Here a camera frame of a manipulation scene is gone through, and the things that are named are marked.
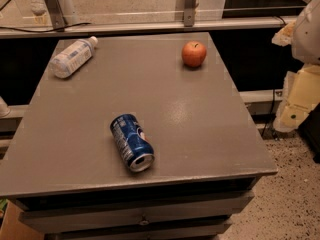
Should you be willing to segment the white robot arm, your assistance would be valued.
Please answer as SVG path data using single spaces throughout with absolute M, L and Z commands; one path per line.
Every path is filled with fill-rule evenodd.
M 279 132 L 297 129 L 320 104 L 320 0 L 311 0 L 294 23 L 287 24 L 272 39 L 291 44 L 292 56 L 303 63 L 284 78 L 282 101 L 273 127 Z

